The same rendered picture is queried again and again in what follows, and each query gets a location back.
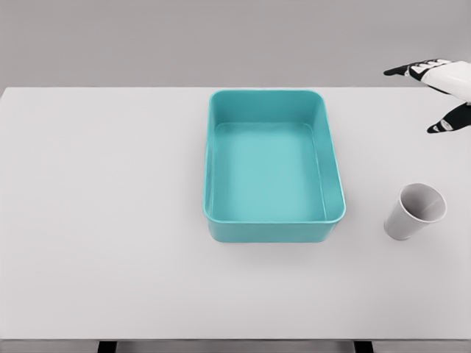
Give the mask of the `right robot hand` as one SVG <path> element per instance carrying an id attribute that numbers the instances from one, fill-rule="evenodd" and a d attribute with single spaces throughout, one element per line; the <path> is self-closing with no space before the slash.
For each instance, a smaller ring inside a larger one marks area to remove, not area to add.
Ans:
<path id="1" fill-rule="evenodd" d="M 463 101 L 429 126 L 428 134 L 455 132 L 471 126 L 471 63 L 442 58 L 428 59 L 389 68 L 383 75 L 410 77 L 435 91 Z"/>

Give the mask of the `white paper cup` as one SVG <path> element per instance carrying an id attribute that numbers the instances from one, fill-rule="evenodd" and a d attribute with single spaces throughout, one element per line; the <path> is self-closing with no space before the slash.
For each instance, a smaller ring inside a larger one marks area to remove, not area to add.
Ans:
<path id="1" fill-rule="evenodd" d="M 440 222 L 446 215 L 447 202 L 437 189 L 412 183 L 400 189 L 383 228 L 390 238 L 407 240 L 426 226 Z"/>

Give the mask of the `teal rectangular basket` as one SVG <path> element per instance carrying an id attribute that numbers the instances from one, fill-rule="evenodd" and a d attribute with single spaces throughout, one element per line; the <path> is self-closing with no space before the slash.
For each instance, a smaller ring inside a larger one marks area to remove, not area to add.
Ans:
<path id="1" fill-rule="evenodd" d="M 222 243 L 320 243 L 346 213 L 323 96 L 226 89 L 208 102 L 202 209 Z"/>

